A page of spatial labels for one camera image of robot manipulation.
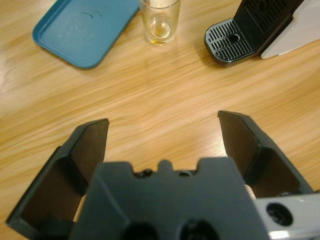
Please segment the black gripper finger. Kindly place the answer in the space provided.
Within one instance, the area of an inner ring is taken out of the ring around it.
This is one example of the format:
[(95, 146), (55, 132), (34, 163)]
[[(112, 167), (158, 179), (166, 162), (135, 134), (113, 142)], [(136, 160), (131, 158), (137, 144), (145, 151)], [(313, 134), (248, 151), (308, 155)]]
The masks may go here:
[(70, 234), (82, 197), (105, 157), (109, 120), (75, 128), (32, 181), (6, 224), (19, 234)]
[(314, 190), (278, 145), (248, 115), (217, 114), (225, 152), (257, 198), (306, 195)]

